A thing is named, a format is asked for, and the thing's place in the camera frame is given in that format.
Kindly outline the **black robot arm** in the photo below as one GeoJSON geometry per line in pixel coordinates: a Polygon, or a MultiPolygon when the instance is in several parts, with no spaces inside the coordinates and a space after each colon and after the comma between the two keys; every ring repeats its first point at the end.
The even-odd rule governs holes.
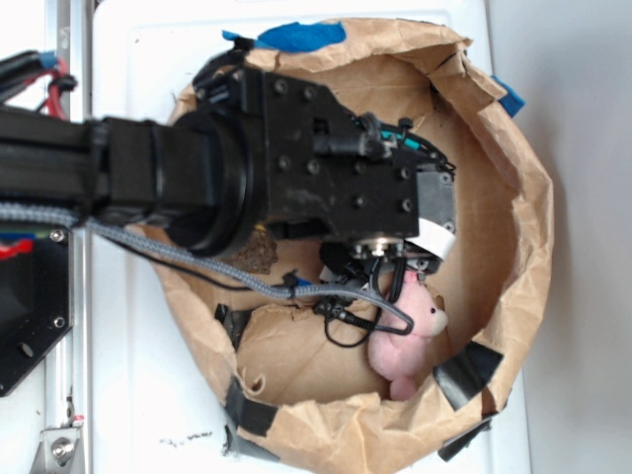
{"type": "Polygon", "coordinates": [[[454,171],[405,126],[353,114],[325,86],[245,66],[197,79],[171,125],[1,113],[1,196],[163,228],[205,257],[256,225],[353,256],[434,270],[455,242],[454,171]]]}

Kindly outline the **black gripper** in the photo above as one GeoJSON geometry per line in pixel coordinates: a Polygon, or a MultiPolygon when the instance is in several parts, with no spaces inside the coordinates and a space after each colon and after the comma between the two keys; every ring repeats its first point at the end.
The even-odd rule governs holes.
{"type": "Polygon", "coordinates": [[[349,258],[434,274],[455,241],[454,167],[407,120],[357,115],[324,85],[247,66],[202,72],[200,111],[243,134],[278,240],[318,239],[349,258]]]}

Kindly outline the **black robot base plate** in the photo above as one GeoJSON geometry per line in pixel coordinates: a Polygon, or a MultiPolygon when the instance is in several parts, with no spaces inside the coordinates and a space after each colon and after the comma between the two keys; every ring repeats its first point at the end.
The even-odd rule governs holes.
{"type": "Polygon", "coordinates": [[[67,232],[1,235],[1,395],[10,395],[70,329],[67,232]]]}

